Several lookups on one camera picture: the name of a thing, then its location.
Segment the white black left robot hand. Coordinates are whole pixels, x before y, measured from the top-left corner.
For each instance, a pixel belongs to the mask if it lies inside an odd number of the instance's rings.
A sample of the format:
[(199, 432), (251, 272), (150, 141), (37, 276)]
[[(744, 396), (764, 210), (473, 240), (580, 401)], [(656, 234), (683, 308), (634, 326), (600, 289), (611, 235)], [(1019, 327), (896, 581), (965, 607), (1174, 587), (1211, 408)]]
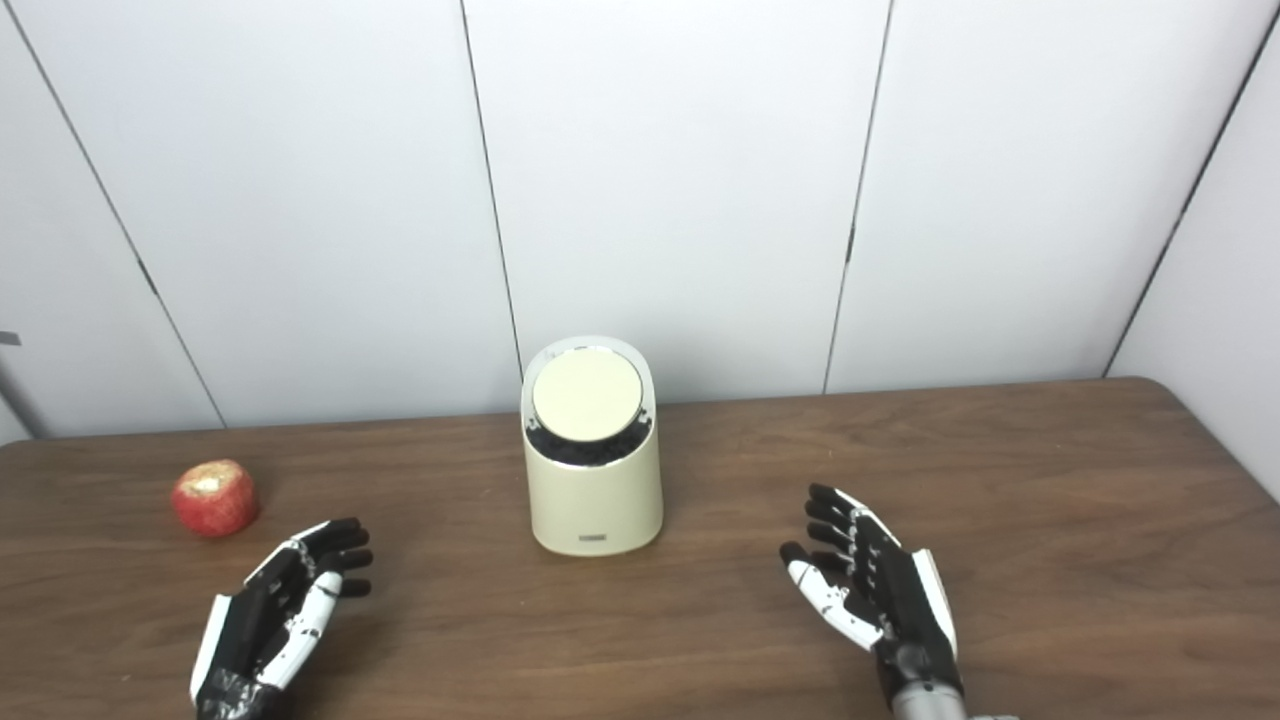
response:
[(189, 679), (197, 719), (283, 719), (287, 692), (337, 605), (370, 594), (348, 571), (372, 564), (357, 518), (323, 521), (282, 542), (234, 594), (215, 596)]

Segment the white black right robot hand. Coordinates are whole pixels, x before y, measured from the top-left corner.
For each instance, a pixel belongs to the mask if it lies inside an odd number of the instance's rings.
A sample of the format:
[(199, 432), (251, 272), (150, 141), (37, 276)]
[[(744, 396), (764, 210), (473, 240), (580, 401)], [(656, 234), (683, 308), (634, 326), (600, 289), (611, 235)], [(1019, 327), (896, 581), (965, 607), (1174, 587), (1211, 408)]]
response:
[(906, 550), (863, 502), (812, 484), (804, 511), (808, 536), (780, 557), (820, 619), (874, 661), (884, 702), (896, 719), (965, 719), (965, 688), (948, 597), (929, 550)]

